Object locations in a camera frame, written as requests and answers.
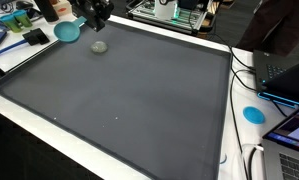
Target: laptop screen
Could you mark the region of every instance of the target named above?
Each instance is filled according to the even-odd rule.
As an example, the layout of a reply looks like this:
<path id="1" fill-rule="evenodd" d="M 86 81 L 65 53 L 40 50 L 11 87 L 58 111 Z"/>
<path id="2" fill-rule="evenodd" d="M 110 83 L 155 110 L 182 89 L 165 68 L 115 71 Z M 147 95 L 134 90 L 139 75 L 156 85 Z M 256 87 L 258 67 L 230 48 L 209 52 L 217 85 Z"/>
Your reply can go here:
<path id="1" fill-rule="evenodd" d="M 299 150 L 299 110 L 272 129 L 265 138 Z"/>

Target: dark gray mat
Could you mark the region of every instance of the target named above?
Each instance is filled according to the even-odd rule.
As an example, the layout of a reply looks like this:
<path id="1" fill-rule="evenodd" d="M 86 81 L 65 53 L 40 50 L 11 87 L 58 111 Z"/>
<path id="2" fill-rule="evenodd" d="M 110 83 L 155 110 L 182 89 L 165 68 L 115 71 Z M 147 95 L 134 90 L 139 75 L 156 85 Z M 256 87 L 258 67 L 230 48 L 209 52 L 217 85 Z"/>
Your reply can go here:
<path id="1" fill-rule="evenodd" d="M 106 53 L 90 51 L 97 40 Z M 152 178 L 216 179 L 229 65 L 227 53 L 108 22 L 10 72 L 0 95 Z"/>

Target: wire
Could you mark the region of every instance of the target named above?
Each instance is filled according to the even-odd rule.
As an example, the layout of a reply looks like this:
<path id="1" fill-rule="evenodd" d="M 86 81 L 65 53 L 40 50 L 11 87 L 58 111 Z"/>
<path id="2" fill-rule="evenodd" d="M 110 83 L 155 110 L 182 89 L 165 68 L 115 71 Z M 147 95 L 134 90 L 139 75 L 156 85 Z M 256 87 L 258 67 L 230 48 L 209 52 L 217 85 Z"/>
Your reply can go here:
<path id="1" fill-rule="evenodd" d="M 236 115 L 235 115 L 235 111 L 234 111 L 234 108 L 233 108 L 233 99 L 232 99 L 232 87 L 233 87 L 233 83 L 234 83 L 235 77 L 238 77 L 237 74 L 239 72 L 248 72 L 248 73 L 250 73 L 251 71 L 243 69 L 243 70 L 238 70 L 237 72 L 234 72 L 234 76 L 232 77 L 232 80 L 231 80 L 230 93 L 229 93 L 230 94 L 231 112 L 232 112 L 233 122 L 234 122 L 234 126 L 235 126 L 235 132 L 236 132 L 236 136 L 237 136 L 237 141 L 238 141 L 240 153 L 242 154 L 243 153 L 243 149 L 242 149 L 242 145 L 241 145 L 241 141 L 240 141 L 238 126 L 237 126 L 237 120 L 236 120 Z M 246 177 L 248 178 L 247 168 L 246 168 L 246 164 L 245 164 L 244 160 L 243 160 L 243 165 L 244 165 Z"/>
<path id="2" fill-rule="evenodd" d="M 282 109 L 278 106 L 278 104 L 274 101 L 271 101 L 275 106 L 276 108 L 279 110 L 279 112 L 284 116 L 284 117 L 288 117 L 283 111 Z"/>
<path id="3" fill-rule="evenodd" d="M 212 5 L 211 5 L 211 12 L 212 13 L 216 13 L 216 11 L 217 11 L 217 7 L 215 7 L 214 3 L 212 3 Z M 216 34 L 216 32 L 217 32 L 217 18 L 215 19 L 215 23 L 214 23 L 213 34 Z M 210 36 L 210 38 L 208 38 L 208 40 L 211 41 L 211 40 L 213 40 L 214 37 L 215 37 L 215 35 Z"/>
<path id="4" fill-rule="evenodd" d="M 192 11 L 196 9 L 198 3 L 199 3 L 199 0 L 197 0 L 196 4 L 192 7 L 192 9 L 190 10 L 190 13 L 189 13 L 188 22 L 189 22 L 191 31 L 193 31 L 193 26 L 191 24 L 191 14 L 192 14 Z"/>
<path id="5" fill-rule="evenodd" d="M 253 159 L 253 156 L 254 156 L 256 150 L 257 149 L 255 147 L 251 150 L 251 153 L 250 153 L 249 159 L 248 159 L 248 172 L 249 172 L 248 179 L 249 180 L 252 180 L 252 170 L 251 170 L 252 169 L 252 159 Z"/>
<path id="6" fill-rule="evenodd" d="M 240 82 L 245 88 L 249 89 L 250 91 L 257 92 L 256 89 L 253 89 L 253 88 L 247 86 L 247 85 L 246 85 L 246 84 L 239 78 L 239 76 L 237 75 L 237 73 L 240 72 L 240 70 L 237 71 L 237 72 L 235 72 L 235 71 L 231 68 L 231 71 L 233 72 L 234 76 L 239 80 L 239 82 Z M 249 73 L 251 73 L 251 74 L 254 74 L 253 71 L 250 71 L 250 70 L 246 70 L 246 71 L 249 72 Z"/>
<path id="7" fill-rule="evenodd" d="M 254 67 L 247 66 L 246 64 L 244 64 L 243 62 L 241 62 L 240 59 L 239 59 L 239 58 L 235 55 L 235 53 L 233 52 L 233 50 L 232 50 L 232 46 L 230 46 L 230 45 L 229 45 L 224 39 L 222 39 L 222 37 L 220 37 L 218 34 L 207 34 L 207 35 L 214 35 L 214 36 L 217 36 L 223 43 L 225 43 L 225 45 L 228 46 L 228 48 L 229 48 L 231 54 L 235 57 L 235 59 L 236 59 L 241 65 L 243 65 L 244 67 L 246 67 L 246 68 L 248 68 L 248 69 L 250 69 L 250 70 L 253 70 L 253 71 L 255 70 Z"/>
<path id="8" fill-rule="evenodd" d="M 138 1 L 138 0 L 132 0 L 132 1 L 130 1 L 130 3 L 127 4 L 126 9 L 128 11 L 130 11 L 132 9 L 136 9 L 139 6 L 141 6 L 142 4 L 146 4 L 146 2 L 148 2 L 148 1 L 150 2 L 150 0 L 145 0 L 144 2 L 141 2 L 141 1 Z"/>
<path id="9" fill-rule="evenodd" d="M 0 10 L 3 11 L 0 14 L 8 14 L 14 11 L 12 3 L 0 3 Z"/>

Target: laptop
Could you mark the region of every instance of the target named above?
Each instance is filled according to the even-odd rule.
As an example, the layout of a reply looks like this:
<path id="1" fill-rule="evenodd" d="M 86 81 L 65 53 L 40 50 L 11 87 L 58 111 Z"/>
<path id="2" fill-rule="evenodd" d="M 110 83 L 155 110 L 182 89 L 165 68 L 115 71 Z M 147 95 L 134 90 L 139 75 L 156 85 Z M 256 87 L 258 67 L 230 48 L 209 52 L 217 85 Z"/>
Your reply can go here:
<path id="1" fill-rule="evenodd" d="M 253 60 L 258 97 L 299 107 L 299 61 L 261 51 L 254 51 Z"/>
<path id="2" fill-rule="evenodd" d="M 264 135 L 268 180 L 299 180 L 299 109 Z"/>

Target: white table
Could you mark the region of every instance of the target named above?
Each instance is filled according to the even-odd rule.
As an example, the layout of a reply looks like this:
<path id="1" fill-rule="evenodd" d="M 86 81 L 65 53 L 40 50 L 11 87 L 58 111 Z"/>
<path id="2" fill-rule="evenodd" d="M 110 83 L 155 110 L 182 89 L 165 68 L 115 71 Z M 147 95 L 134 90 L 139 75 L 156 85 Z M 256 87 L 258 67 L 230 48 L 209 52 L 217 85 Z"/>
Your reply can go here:
<path id="1" fill-rule="evenodd" d="M 72 15 L 66 15 L 62 16 L 61 20 L 73 20 L 74 18 L 75 17 Z M 111 16 L 110 21 L 228 52 L 228 47 L 222 44 L 213 43 L 150 25 L 145 25 L 128 19 Z M 47 24 L 44 19 L 38 20 L 33 24 L 34 26 L 32 29 L 41 28 L 49 37 L 50 43 L 35 46 L 29 46 L 25 44 L 10 50 L 5 54 L 1 54 L 0 67 L 4 71 L 11 69 L 20 62 L 26 60 L 33 54 L 41 51 L 43 48 L 56 41 L 56 38 L 53 35 L 54 25 Z M 0 48 L 6 47 L 21 40 L 22 33 L 15 34 L 9 32 L 8 38 L 0 45 Z M 234 52 L 241 61 L 248 65 L 252 65 L 252 53 L 238 49 L 234 49 Z M 243 69 L 243 66 L 239 65 L 236 61 L 233 66 L 236 70 Z M 254 87 L 254 77 L 244 73 L 239 74 L 239 77 L 241 77 L 241 79 L 246 82 L 248 86 Z M 283 120 L 283 116 L 279 114 L 278 110 L 272 103 L 259 99 L 256 97 L 255 93 L 246 90 L 237 81 L 235 81 L 233 86 L 233 102 L 242 144 L 260 143 L 262 135 L 266 131 L 270 130 L 279 121 Z M 254 106 L 259 108 L 264 113 L 266 122 L 261 125 L 255 125 L 245 120 L 242 115 L 242 111 L 246 106 Z M 239 147 L 230 107 L 228 92 L 228 105 L 221 149 L 222 156 L 227 155 L 227 161 L 224 164 L 219 165 L 218 179 L 239 180 L 245 178 L 243 176 L 243 169 L 241 168 Z M 283 108 L 283 110 L 287 114 L 292 112 L 292 110 L 288 108 Z M 76 136 L 42 119 L 41 117 L 38 117 L 35 114 L 21 108 L 20 106 L 11 103 L 1 96 L 0 113 L 103 179 L 148 179 L 148 177 L 132 169 L 126 164 L 116 160 L 115 158 L 98 150 L 94 146 L 84 142 Z M 263 173 L 263 161 L 261 157 L 261 153 L 258 152 L 255 154 L 253 161 L 254 179 L 265 179 Z"/>

